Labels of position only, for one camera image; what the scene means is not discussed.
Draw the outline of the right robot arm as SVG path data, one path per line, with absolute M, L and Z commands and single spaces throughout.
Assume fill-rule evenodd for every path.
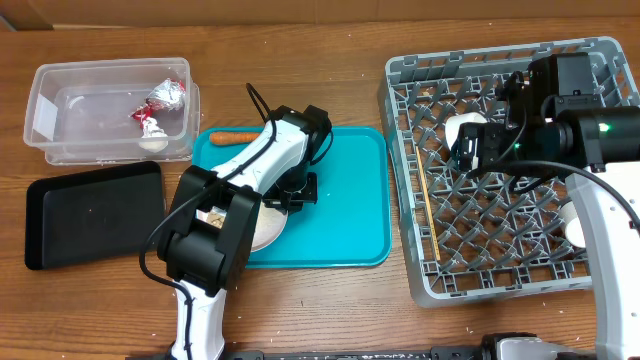
M 580 221 L 596 299 L 598 359 L 639 356 L 639 109 L 607 107 L 585 52 L 553 54 L 498 89 L 503 124 L 465 121 L 451 156 L 489 172 L 561 177 Z

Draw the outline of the orange carrot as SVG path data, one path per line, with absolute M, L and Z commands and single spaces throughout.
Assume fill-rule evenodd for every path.
M 231 146 L 237 144 L 251 143 L 260 136 L 256 132 L 212 132 L 209 140 L 216 146 Z

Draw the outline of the pink plate with food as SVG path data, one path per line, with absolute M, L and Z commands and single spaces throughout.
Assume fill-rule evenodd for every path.
M 226 211 L 213 207 L 209 212 L 197 210 L 196 218 L 206 222 L 206 217 L 210 212 L 225 215 L 227 217 Z M 258 212 L 256 230 L 253 236 L 251 251 L 259 251 L 273 243 L 284 230 L 287 219 L 288 215 L 286 213 L 267 208 L 264 203 L 262 203 Z

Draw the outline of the small white cup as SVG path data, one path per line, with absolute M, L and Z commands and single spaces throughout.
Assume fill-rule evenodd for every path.
M 562 231 L 569 243 L 578 248 L 585 248 L 585 238 L 582 225 L 578 217 L 576 208 L 572 201 L 562 205 L 558 210 L 558 215 L 562 220 Z

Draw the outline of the wooden chopstick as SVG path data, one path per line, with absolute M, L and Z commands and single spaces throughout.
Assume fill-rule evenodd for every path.
M 418 173 L 419 173 L 418 175 L 419 175 L 419 179 L 420 179 L 421 190 L 422 190 L 423 198 L 424 198 L 424 202 L 425 202 L 426 218 L 428 220 L 429 229 L 430 229 L 430 238 L 431 238 L 431 243 L 432 243 L 433 255 L 434 255 L 435 260 L 440 262 L 441 255 L 440 255 L 440 249 L 439 249 L 439 243 L 438 243 L 438 239 L 437 239 L 435 223 L 434 223 L 433 214 L 432 214 L 432 208 L 431 208 L 431 204 L 430 204 L 430 196 L 429 196 L 429 192 L 428 192 L 427 181 L 426 181 L 426 177 L 425 177 L 425 173 L 424 173 L 424 167 L 423 167 L 420 151 L 419 151 L 418 147 L 415 144 L 414 144 L 414 151 L 415 151 L 416 162 L 417 162 L 417 167 L 418 167 Z

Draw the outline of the red foil snack wrapper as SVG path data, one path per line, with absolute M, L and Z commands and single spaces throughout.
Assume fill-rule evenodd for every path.
M 142 124 L 158 111 L 177 111 L 185 105 L 186 86 L 171 78 L 157 85 L 130 117 Z

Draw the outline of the rice and meat leftovers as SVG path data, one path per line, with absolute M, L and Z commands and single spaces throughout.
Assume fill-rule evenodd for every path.
M 224 225 L 226 216 L 218 213 L 210 212 L 206 217 L 206 222 L 218 229 L 221 229 Z

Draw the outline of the paper napkin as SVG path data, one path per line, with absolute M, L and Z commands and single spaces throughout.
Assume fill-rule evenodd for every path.
M 142 141 L 139 146 L 149 152 L 158 153 L 168 146 L 167 134 L 158 126 L 157 120 L 148 117 L 141 122 Z

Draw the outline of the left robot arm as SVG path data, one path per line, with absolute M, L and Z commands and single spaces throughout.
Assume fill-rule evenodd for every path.
M 212 170 L 190 166 L 167 217 L 149 239 L 166 264 L 162 283 L 178 301 L 170 359 L 217 359 L 225 347 L 222 318 L 229 286 L 245 269 L 262 207 L 283 215 L 318 200 L 311 166 L 333 142 L 326 111 L 269 112 L 262 133 Z

